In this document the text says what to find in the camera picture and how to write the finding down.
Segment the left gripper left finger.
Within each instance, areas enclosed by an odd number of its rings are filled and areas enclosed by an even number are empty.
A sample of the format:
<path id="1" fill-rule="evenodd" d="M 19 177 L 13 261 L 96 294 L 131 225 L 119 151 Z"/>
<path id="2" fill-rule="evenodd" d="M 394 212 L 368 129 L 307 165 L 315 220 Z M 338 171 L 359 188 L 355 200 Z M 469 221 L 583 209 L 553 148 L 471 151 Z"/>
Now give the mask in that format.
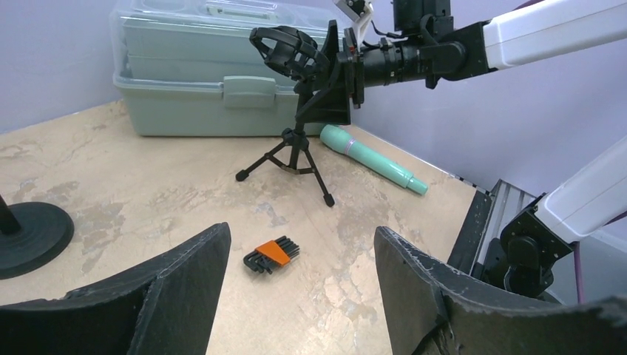
<path id="1" fill-rule="evenodd" d="M 217 223 L 60 299 L 1 307 L 3 354 L 204 354 L 228 264 Z"/>

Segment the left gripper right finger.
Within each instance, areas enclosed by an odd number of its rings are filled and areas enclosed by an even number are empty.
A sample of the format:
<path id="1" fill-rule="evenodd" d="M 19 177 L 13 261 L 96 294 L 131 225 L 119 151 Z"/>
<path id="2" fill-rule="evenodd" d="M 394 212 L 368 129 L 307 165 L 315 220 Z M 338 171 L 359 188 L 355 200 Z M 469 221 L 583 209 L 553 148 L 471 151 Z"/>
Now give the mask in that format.
<path id="1" fill-rule="evenodd" d="M 496 288 L 386 226 L 373 237 L 394 354 L 624 354 L 626 297 L 582 305 Z"/>

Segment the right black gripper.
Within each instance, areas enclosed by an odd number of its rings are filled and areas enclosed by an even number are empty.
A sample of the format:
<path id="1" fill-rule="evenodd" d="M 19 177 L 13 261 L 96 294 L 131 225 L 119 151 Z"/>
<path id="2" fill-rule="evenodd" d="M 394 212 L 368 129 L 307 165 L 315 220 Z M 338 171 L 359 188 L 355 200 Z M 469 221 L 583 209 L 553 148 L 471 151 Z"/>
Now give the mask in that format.
<path id="1" fill-rule="evenodd" d="M 458 41 L 439 41 L 436 36 L 440 24 L 446 30 L 452 28 L 449 19 L 421 19 L 415 27 L 402 30 L 402 40 L 393 41 L 395 36 L 386 33 L 378 44 L 363 46 L 353 57 L 353 106 L 359 108 L 365 102 L 367 87 L 423 81 L 426 88 L 434 89 L 440 79 L 458 72 L 466 61 L 466 48 Z M 345 55 L 339 44 L 337 21 L 330 20 L 319 50 L 329 60 L 329 67 L 294 87 L 299 96 L 295 114 L 298 124 L 351 123 Z"/>

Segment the mint green microphone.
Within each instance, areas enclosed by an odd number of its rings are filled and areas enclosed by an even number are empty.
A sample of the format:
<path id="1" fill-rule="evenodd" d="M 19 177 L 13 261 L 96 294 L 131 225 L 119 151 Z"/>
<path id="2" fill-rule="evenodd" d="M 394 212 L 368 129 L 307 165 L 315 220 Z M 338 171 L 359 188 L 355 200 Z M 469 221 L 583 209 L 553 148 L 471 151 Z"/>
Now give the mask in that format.
<path id="1" fill-rule="evenodd" d="M 333 151 L 354 159 L 402 188 L 419 195 L 425 195 L 428 191 L 427 184 L 415 177 L 412 172 L 364 145 L 337 126 L 326 125 L 320 132 L 319 138 Z"/>

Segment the black tripod shock-mount stand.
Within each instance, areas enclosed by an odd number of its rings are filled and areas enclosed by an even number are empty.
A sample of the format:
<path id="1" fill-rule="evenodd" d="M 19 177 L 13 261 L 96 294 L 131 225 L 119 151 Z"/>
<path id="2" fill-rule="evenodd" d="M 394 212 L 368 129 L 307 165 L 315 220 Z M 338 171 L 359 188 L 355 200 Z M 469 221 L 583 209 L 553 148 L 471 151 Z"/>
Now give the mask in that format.
<path id="1" fill-rule="evenodd" d="M 324 202 L 329 207 L 334 206 L 335 200 L 310 152 L 305 121 L 298 117 L 299 113 L 304 112 L 304 105 L 314 96 L 316 76 L 329 68 L 329 61 L 320 52 L 317 42 L 295 27 L 256 27 L 250 32 L 249 41 L 269 69 L 294 82 L 294 107 L 290 111 L 294 125 L 282 131 L 281 141 L 273 149 L 240 170 L 235 175 L 236 181 L 244 181 L 256 168 L 269 161 L 292 175 L 314 175 Z"/>

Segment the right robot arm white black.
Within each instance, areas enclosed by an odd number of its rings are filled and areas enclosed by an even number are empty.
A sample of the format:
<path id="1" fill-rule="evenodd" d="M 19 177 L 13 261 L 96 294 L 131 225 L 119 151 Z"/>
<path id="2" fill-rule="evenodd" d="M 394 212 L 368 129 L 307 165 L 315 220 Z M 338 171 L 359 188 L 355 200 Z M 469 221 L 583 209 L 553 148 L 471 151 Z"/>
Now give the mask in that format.
<path id="1" fill-rule="evenodd" d="M 343 41 L 334 21 L 316 62 L 314 93 L 296 120 L 347 125 L 367 87 L 423 80 L 460 81 L 573 53 L 626 37 L 624 1 L 529 1 L 490 20 L 455 28 L 448 1 L 393 2 L 394 31 L 363 43 L 372 13 L 355 1 L 337 6 L 352 19 Z M 580 241 L 626 214 L 626 142 L 619 141 L 548 194 L 533 200 L 501 232 L 503 256 L 485 282 L 538 297 L 553 281 L 552 266 L 576 254 Z"/>

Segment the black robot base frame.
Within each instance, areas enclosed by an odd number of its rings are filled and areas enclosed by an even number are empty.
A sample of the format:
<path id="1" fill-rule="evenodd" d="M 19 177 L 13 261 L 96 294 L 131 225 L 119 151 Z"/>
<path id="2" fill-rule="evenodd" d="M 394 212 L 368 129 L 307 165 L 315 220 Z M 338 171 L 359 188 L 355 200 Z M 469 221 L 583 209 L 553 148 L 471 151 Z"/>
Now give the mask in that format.
<path id="1" fill-rule="evenodd" d="M 476 187 L 447 264 L 484 282 L 504 276 L 507 262 L 501 232 L 534 199 L 505 180 L 489 190 Z"/>

